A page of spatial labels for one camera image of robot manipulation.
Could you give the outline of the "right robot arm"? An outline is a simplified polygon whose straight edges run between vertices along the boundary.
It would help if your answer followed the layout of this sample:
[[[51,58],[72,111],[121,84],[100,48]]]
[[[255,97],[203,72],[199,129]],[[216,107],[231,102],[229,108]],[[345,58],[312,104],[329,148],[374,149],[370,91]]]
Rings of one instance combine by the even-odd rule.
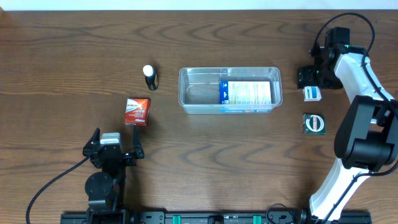
[[[359,223],[344,207],[370,177],[397,169],[397,101],[373,72],[368,51],[350,44],[314,45],[312,66],[302,67],[298,85],[344,89],[350,107],[336,132],[336,159],[321,187],[310,197],[302,223]]]

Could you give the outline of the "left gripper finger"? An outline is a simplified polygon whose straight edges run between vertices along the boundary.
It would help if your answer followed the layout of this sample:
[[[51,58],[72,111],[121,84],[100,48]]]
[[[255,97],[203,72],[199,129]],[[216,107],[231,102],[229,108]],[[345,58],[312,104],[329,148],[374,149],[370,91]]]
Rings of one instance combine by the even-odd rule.
[[[84,146],[84,151],[97,151],[100,146],[100,129],[96,128],[92,137]]]
[[[135,152],[138,152],[141,150],[141,142],[139,140],[139,133],[138,133],[138,128],[136,125],[133,126],[133,140],[132,140],[132,147]]]

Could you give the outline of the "dark bottle white cap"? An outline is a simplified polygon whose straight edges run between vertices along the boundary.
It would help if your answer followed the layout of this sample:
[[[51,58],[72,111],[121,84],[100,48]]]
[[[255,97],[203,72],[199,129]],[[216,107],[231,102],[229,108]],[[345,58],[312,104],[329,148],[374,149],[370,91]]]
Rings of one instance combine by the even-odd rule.
[[[155,91],[158,89],[159,79],[155,68],[152,65],[145,65],[142,70],[149,90]]]

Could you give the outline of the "white Panadol box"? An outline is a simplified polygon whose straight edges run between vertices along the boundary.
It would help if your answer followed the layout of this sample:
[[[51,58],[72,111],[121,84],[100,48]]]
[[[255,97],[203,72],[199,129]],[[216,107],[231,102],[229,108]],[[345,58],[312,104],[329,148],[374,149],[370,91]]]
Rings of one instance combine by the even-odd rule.
[[[322,95],[320,89],[317,86],[305,86],[303,89],[303,100],[304,101],[320,101]]]

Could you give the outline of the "clear plastic container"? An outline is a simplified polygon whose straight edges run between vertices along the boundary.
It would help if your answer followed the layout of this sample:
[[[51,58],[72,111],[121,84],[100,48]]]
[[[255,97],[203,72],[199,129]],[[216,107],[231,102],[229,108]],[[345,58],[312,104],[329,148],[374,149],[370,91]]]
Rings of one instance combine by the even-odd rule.
[[[178,102],[188,114],[270,113],[283,102],[276,67],[186,67]]]

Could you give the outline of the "red medicine box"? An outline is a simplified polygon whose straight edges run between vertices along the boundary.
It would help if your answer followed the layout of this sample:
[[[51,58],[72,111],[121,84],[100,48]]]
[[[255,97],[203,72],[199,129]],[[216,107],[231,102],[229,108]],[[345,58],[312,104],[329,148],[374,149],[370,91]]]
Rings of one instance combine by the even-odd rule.
[[[124,117],[125,125],[147,126],[150,109],[148,98],[128,98]]]

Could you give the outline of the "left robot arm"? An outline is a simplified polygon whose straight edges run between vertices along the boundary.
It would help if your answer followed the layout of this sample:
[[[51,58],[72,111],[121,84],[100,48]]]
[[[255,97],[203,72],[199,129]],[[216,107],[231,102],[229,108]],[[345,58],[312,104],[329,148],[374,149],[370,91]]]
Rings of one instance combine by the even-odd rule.
[[[90,220],[116,215],[125,218],[126,168],[135,166],[138,159],[144,158],[137,126],[132,127],[131,152],[123,152],[119,133],[101,134],[97,128],[83,147],[83,155],[100,169],[85,183]]]

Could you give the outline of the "blue fever patch box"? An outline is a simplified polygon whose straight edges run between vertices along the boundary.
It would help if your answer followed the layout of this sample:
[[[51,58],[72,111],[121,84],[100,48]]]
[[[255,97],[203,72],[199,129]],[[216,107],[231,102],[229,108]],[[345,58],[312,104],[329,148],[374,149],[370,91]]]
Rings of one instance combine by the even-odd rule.
[[[268,113],[272,109],[270,82],[222,81],[221,113]]]

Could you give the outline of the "green round-logo box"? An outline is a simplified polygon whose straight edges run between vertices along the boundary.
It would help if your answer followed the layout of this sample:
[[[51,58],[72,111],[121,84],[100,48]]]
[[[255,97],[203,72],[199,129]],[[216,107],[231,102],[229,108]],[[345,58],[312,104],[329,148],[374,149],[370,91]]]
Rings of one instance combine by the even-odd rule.
[[[321,114],[309,114],[303,115],[303,133],[312,134],[317,136],[325,135],[325,118]]]

